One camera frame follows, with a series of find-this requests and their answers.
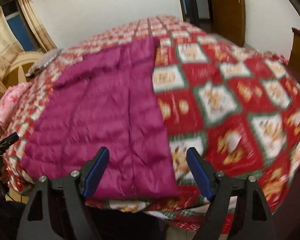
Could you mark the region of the window with blue pane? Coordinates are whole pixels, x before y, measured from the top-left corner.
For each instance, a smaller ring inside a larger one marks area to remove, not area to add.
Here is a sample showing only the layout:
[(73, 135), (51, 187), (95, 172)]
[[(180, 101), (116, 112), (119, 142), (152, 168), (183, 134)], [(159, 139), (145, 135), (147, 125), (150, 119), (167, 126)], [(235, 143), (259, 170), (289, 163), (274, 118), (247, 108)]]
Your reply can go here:
[(6, 21), (25, 51), (40, 51), (33, 32), (23, 15), (18, 0), (6, 0), (2, 5)]

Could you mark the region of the striped grey pillow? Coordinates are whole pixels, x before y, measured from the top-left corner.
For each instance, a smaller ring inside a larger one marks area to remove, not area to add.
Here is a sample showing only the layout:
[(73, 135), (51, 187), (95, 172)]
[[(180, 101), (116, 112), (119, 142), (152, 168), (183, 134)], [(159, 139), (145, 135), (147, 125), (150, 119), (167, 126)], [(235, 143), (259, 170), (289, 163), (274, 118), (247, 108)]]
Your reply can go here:
[(57, 57), (59, 57), (59, 55), (61, 55), (62, 51), (63, 49), (56, 48), (42, 55), (42, 57), (29, 68), (25, 76), (32, 77), (48, 67), (55, 59), (57, 59)]

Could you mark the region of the cream wooden headboard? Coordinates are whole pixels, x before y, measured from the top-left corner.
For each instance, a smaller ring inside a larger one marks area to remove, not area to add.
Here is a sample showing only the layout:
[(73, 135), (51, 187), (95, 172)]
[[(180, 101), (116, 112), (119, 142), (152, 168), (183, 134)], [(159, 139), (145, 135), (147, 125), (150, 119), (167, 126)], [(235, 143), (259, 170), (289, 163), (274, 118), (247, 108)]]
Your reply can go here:
[(42, 56), (43, 53), (37, 51), (20, 53), (8, 67), (3, 78), (3, 85), (8, 88), (17, 85), (18, 83), (29, 82), (31, 78), (26, 77), (25, 74)]

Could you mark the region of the red patterned bed quilt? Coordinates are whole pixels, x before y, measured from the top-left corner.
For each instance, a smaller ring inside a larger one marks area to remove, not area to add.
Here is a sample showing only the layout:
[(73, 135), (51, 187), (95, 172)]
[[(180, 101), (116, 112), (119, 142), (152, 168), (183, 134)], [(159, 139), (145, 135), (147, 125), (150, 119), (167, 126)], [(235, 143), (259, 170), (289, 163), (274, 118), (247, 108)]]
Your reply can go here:
[(30, 191), (35, 168), (31, 139), (53, 85), (71, 65), (92, 53), (154, 37), (159, 40), (152, 77), (168, 133), (179, 194), (176, 199), (92, 198), (90, 206), (142, 211), (182, 229), (197, 230), (209, 202), (194, 182), (186, 151), (194, 147), (227, 175), (258, 179), (276, 212), (300, 168), (300, 84), (274, 57), (240, 48), (172, 16), (124, 24), (65, 50), (31, 81), (11, 113), (7, 133), (20, 139), (5, 155), (10, 187)]

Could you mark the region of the magenta puffer jacket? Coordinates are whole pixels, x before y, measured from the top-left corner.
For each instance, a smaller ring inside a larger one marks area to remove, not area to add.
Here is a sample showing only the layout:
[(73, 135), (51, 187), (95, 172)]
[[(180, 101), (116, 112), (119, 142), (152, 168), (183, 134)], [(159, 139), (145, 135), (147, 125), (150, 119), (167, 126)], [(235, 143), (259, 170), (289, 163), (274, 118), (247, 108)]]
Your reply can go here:
[(66, 68), (21, 159), (33, 179), (79, 169), (101, 147), (109, 163), (94, 198), (175, 197), (167, 131), (153, 90), (157, 41), (137, 39), (87, 54)]

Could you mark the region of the beige patterned curtain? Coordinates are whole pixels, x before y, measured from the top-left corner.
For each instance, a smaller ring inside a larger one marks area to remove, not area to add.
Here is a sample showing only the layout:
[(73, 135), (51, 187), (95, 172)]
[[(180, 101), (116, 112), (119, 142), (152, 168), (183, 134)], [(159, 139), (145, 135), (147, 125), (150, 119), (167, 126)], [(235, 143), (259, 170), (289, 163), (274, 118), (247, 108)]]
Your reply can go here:
[(3, 80), (19, 54), (48, 52), (56, 48), (32, 0), (5, 0), (0, 6), (0, 95), (7, 90)]

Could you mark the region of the pink folded blanket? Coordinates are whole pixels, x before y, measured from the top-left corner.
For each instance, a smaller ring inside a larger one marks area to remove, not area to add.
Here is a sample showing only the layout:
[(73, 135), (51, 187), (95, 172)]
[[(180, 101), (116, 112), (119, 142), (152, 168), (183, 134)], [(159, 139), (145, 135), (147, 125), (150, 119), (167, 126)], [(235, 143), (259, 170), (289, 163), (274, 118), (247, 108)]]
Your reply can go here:
[(2, 136), (8, 127), (12, 113), (17, 107), (23, 94), (31, 87), (30, 82), (19, 83), (7, 89), (0, 100), (0, 136)]

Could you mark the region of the brown wooden door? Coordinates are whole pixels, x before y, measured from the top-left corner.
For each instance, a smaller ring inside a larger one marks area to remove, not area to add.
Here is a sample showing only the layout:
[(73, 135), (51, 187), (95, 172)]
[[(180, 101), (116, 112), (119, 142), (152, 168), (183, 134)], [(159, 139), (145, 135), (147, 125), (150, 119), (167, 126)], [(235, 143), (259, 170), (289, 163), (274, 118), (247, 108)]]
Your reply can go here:
[(211, 6), (216, 33), (242, 47), (245, 43), (245, 1), (211, 0)]

